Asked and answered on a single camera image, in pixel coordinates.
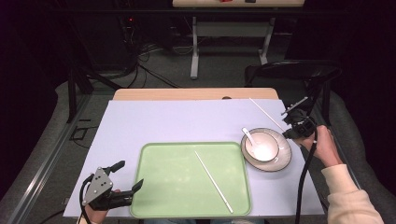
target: hand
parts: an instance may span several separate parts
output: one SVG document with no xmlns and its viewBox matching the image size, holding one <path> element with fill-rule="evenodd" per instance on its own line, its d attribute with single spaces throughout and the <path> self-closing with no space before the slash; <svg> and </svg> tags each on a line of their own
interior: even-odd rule
<svg viewBox="0 0 396 224">
<path fill-rule="evenodd" d="M 90 222 L 94 223 L 102 223 L 106 216 L 107 216 L 107 211 L 95 211 L 93 210 L 89 204 L 85 206 L 85 212 L 87 213 L 88 218 L 90 219 Z"/>
<path fill-rule="evenodd" d="M 317 130 L 318 143 L 317 150 L 314 155 L 319 158 L 326 167 L 343 164 L 338 155 L 337 146 L 334 143 L 332 132 L 324 125 L 318 126 Z M 312 143 L 314 142 L 314 138 L 315 134 L 313 133 L 307 138 L 296 139 L 295 141 L 310 150 Z"/>
</svg>

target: metal frame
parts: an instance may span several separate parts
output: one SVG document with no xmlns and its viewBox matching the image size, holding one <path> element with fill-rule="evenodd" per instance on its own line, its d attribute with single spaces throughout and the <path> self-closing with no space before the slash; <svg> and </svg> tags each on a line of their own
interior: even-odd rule
<svg viewBox="0 0 396 224">
<path fill-rule="evenodd" d="M 25 222 L 41 190 L 44 188 L 45 184 L 47 183 L 47 180 L 49 179 L 52 170 L 55 168 L 56 162 L 59 160 L 59 158 L 62 155 L 62 152 L 64 151 L 64 144 L 68 141 L 70 134 L 73 132 L 74 127 L 76 127 L 79 117 L 82 115 L 90 99 L 91 99 L 90 95 L 82 95 L 81 102 L 78 105 L 78 110 L 77 110 L 77 114 L 75 115 L 75 118 L 70 123 L 65 125 L 54 149 L 38 169 L 37 173 L 35 174 L 35 177 L 33 178 L 33 181 L 31 182 L 28 189 L 23 194 L 20 202 L 18 203 L 17 207 L 14 209 L 14 212 L 9 218 L 7 224 L 16 224 L 16 223 Z"/>
<path fill-rule="evenodd" d="M 259 57 L 260 57 L 260 62 L 262 64 L 268 63 L 267 60 L 267 52 L 268 52 L 268 47 L 270 46 L 270 41 L 271 41 L 271 36 L 274 31 L 274 25 L 275 25 L 275 18 L 271 18 L 268 28 L 267 28 L 267 35 L 265 36 L 264 44 L 262 45 L 262 49 L 259 49 Z"/>
</svg>

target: white chopstick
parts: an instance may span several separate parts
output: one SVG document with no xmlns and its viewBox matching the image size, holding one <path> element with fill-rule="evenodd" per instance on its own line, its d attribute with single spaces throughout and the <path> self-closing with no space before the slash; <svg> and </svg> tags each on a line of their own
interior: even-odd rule
<svg viewBox="0 0 396 224">
<path fill-rule="evenodd" d="M 216 181 L 213 179 L 212 175 L 209 173 L 209 171 L 206 169 L 206 166 L 204 165 L 204 162 L 201 160 L 201 157 L 199 157 L 198 153 L 196 151 L 194 151 L 195 154 L 198 157 L 198 160 L 201 162 L 202 166 L 204 166 L 207 175 L 209 176 L 210 180 L 212 180 L 213 185 L 215 186 L 216 190 L 218 191 L 218 193 L 220 194 L 222 200 L 225 202 L 225 204 L 228 207 L 228 210 L 230 210 L 231 213 L 233 213 L 233 209 L 231 208 L 230 204 L 227 202 L 227 199 L 225 199 L 224 195 L 221 193 L 221 190 L 219 189 L 219 186 L 216 184 Z"/>
<path fill-rule="evenodd" d="M 265 112 L 265 110 L 263 110 L 254 100 L 252 100 L 251 98 L 249 98 L 249 100 L 251 100 L 251 102 L 253 102 L 262 112 L 264 112 L 264 114 L 268 117 L 268 119 L 270 119 L 274 124 L 276 124 L 276 126 L 279 127 L 280 130 L 282 130 L 282 132 L 285 132 L 285 130 L 283 130 L 283 128 L 280 127 L 280 125 L 273 118 L 271 118 L 271 116 L 267 112 Z"/>
</svg>

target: white spoon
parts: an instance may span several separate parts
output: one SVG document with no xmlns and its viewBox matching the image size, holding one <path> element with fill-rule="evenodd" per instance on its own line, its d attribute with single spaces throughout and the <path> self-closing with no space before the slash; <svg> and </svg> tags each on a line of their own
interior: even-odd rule
<svg viewBox="0 0 396 224">
<path fill-rule="evenodd" d="M 248 131 L 247 128 L 243 128 L 242 132 L 244 132 L 244 134 L 247 136 L 248 140 L 250 141 L 251 145 L 253 146 L 253 152 L 255 147 L 257 146 L 257 143 L 254 141 L 253 137 L 251 136 L 250 132 Z"/>
</svg>

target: robotic arm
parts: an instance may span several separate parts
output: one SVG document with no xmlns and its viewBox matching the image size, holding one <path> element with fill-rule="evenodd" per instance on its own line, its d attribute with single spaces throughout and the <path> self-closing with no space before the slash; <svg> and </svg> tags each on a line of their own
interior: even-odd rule
<svg viewBox="0 0 396 224">
<path fill-rule="evenodd" d="M 107 168 L 99 167 L 94 175 L 90 175 L 85 179 L 79 193 L 79 200 L 82 215 L 88 223 L 90 222 L 84 208 L 87 204 L 89 204 L 95 211 L 106 211 L 112 208 L 128 206 L 131 205 L 134 194 L 142 188 L 143 179 L 137 182 L 131 190 L 122 192 L 112 190 L 113 182 L 108 176 L 110 175 L 110 172 L 115 173 L 124 165 L 125 161 L 120 161 Z M 91 184 L 87 188 L 85 197 L 82 199 L 83 190 L 90 182 Z"/>
<path fill-rule="evenodd" d="M 306 116 L 300 109 L 291 110 L 283 121 L 291 124 L 291 128 L 282 133 L 285 138 L 289 139 L 309 137 L 317 129 L 314 119 Z"/>
</svg>

